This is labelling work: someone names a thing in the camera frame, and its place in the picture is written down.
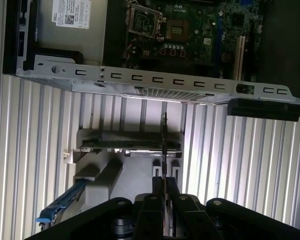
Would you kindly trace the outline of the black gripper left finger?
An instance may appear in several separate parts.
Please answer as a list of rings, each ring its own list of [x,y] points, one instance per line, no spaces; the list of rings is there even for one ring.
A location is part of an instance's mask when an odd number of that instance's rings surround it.
[[[131,202],[115,197],[30,236],[31,240],[161,240],[163,179],[152,178],[152,192]]]

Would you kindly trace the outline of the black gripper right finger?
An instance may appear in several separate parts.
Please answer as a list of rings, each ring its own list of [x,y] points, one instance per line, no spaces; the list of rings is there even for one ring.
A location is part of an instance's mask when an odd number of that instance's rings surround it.
[[[175,178],[166,192],[189,240],[300,240],[300,230],[223,198],[206,205],[181,194]]]

